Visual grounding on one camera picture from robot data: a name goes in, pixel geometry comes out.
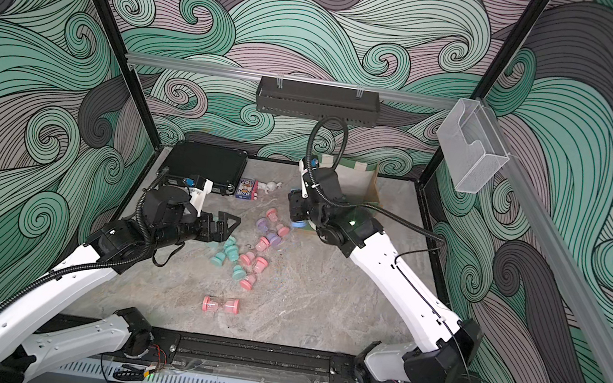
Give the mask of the blue hourglass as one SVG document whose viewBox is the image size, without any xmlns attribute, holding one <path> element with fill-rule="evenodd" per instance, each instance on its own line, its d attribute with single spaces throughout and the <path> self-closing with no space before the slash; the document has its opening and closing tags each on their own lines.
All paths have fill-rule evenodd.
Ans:
<svg viewBox="0 0 613 383">
<path fill-rule="evenodd" d="M 291 223 L 291 226 L 293 227 L 293 229 L 298 229 L 298 230 L 308 230 L 309 229 L 309 224 L 306 221 L 293 221 Z"/>
</svg>

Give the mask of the purple hourglass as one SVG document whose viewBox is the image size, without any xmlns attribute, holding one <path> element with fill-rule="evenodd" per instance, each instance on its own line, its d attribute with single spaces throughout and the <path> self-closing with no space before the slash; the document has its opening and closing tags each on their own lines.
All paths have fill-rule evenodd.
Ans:
<svg viewBox="0 0 613 383">
<path fill-rule="evenodd" d="M 263 233 L 263 236 L 272 246 L 278 246 L 281 244 L 282 239 L 272 227 L 272 224 L 267 218 L 260 218 L 256 221 L 256 227 Z"/>
</svg>

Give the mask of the pink hourglass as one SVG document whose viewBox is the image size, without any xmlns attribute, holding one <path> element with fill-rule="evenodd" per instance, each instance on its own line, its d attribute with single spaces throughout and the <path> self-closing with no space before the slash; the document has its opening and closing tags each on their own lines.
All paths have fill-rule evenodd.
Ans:
<svg viewBox="0 0 613 383">
<path fill-rule="evenodd" d="M 254 284 L 256 284 L 258 277 L 270 266 L 269 261 L 264 257 L 256 256 L 252 252 L 247 252 L 240 256 L 240 264 L 243 265 L 246 271 L 245 277 L 238 280 L 240 287 L 243 290 L 253 290 Z"/>
<path fill-rule="evenodd" d="M 258 251 L 258 253 L 260 252 L 264 252 L 265 250 L 267 250 L 269 247 L 271 246 L 270 241 L 268 240 L 268 238 L 266 237 L 261 237 L 258 242 L 255 245 L 255 250 Z"/>
</svg>

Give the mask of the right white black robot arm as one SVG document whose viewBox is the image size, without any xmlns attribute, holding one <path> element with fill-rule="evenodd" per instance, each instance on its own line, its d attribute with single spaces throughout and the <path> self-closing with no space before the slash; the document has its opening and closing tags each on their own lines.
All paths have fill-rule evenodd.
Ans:
<svg viewBox="0 0 613 383">
<path fill-rule="evenodd" d="M 454 383 L 474 358 L 482 331 L 446 307 L 409 268 L 380 221 L 364 207 L 336 208 L 303 191 L 288 194 L 293 222 L 309 222 L 321 242 L 339 249 L 372 279 L 411 335 L 375 342 L 357 356 L 357 383 Z"/>
</svg>

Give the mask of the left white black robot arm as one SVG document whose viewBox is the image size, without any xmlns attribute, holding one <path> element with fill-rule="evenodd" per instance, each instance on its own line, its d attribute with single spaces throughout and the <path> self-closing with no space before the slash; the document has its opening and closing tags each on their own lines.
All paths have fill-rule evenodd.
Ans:
<svg viewBox="0 0 613 383">
<path fill-rule="evenodd" d="M 134 265 L 154 260 L 163 247 L 224 243 L 241 224 L 225 211 L 203 210 L 207 190 L 153 185 L 135 212 L 93 232 L 54 269 L 0 303 L 0 383 L 25 383 L 79 359 L 120 353 L 142 359 L 154 344 L 150 323 L 134 307 L 95 322 L 42 332 L 45 324 L 90 290 Z"/>
</svg>

